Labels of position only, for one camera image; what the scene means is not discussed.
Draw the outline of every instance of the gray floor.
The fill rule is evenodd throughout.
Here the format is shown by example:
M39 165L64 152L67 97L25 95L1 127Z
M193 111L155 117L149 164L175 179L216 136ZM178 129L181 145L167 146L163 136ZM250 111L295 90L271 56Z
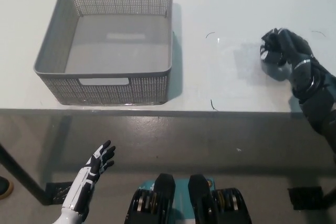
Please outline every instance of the gray floor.
M331 152L304 119L0 117L1 143L41 185L72 180L107 139L117 146L115 165L97 184L87 223L123 223L136 188L160 172L176 178L204 173L215 178L217 188L237 187L254 224L336 223L335 208L293 211L288 197L290 187L321 185L329 191L336 185ZM0 174L13 179L3 167ZM57 219L60 206L39 205L14 182L14 193L0 201L1 223Z

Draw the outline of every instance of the robotic hand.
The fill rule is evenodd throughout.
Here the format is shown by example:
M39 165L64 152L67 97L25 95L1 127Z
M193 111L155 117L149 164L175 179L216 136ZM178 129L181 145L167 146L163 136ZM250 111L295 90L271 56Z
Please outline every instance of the robotic hand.
M336 77L314 57L306 40L287 29L266 33L261 59L279 67L291 65L293 95L313 129L323 135L336 153Z
M89 204L94 186L105 170L114 164L109 161L114 156L115 146L108 149L111 141L101 145L79 171L62 205L62 214L55 224L80 224L89 213Z

